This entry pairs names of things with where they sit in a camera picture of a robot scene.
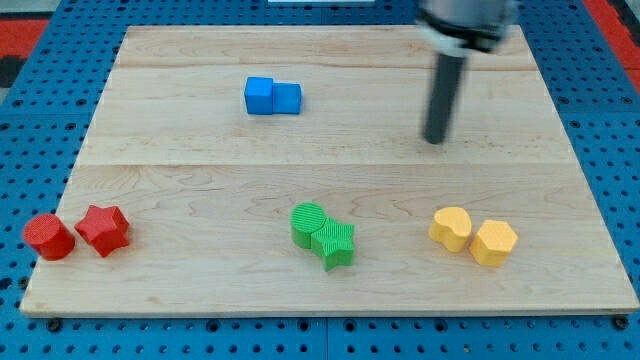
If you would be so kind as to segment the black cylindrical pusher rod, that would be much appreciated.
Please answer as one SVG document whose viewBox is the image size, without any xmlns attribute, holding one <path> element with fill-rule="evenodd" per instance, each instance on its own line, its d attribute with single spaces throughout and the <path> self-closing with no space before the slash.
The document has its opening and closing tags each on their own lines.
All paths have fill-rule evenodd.
<svg viewBox="0 0 640 360">
<path fill-rule="evenodd" d="M 430 144 L 441 144 L 446 138 L 465 62 L 465 57 L 437 57 L 422 132 Z"/>
</svg>

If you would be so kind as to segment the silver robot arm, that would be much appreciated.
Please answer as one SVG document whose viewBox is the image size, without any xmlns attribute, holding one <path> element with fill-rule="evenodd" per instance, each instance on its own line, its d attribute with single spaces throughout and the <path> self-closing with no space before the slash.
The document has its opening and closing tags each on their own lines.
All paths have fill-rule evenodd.
<svg viewBox="0 0 640 360">
<path fill-rule="evenodd" d="M 430 144 L 444 142 L 472 51 L 490 53 L 517 17 L 513 0 L 420 0 L 416 23 L 437 51 L 422 136 Z"/>
</svg>

